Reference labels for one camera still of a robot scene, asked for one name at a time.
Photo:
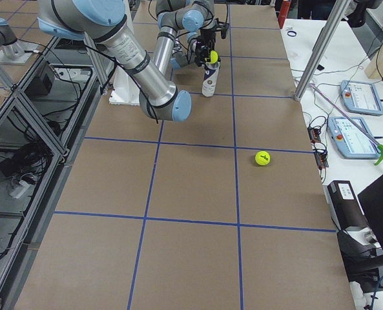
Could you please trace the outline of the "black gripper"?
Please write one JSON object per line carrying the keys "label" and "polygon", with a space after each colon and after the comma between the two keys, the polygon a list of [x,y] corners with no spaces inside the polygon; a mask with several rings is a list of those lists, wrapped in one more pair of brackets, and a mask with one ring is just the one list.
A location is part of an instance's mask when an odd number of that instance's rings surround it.
{"label": "black gripper", "polygon": [[[211,62],[211,46],[204,45],[202,41],[196,41],[194,47],[194,62],[198,67],[204,67],[206,63]],[[222,59],[218,57],[217,64],[221,65]]]}
{"label": "black gripper", "polygon": [[212,28],[201,28],[200,36],[202,45],[215,45],[216,43],[216,29]]}

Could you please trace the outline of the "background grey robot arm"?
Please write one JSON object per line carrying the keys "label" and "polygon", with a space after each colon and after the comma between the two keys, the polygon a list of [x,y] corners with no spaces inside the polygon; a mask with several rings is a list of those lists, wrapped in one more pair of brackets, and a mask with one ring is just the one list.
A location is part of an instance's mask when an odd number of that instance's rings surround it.
{"label": "background grey robot arm", "polygon": [[8,22],[0,17],[0,63],[23,65],[37,48],[37,43],[21,42]]}

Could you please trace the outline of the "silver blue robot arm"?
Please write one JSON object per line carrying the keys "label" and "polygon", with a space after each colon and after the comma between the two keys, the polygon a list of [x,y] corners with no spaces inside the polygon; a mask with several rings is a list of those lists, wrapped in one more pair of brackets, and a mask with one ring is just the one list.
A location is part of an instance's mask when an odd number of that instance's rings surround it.
{"label": "silver blue robot arm", "polygon": [[229,24],[214,14],[214,1],[157,1],[159,33],[149,54],[127,25],[123,1],[40,1],[40,29],[60,38],[91,37],[140,88],[139,103],[145,115],[155,120],[185,121],[192,109],[191,95],[165,77],[169,64],[182,66],[174,47],[178,32],[185,30],[189,52],[197,66],[204,67],[203,95],[213,95],[220,57],[215,51],[216,33],[226,37]]}
{"label": "silver blue robot arm", "polygon": [[173,69],[185,67],[194,62],[198,67],[217,69],[220,57],[215,50],[216,30],[201,29],[200,33],[187,32],[187,46],[185,52],[181,49],[180,39],[177,37],[171,56]]}

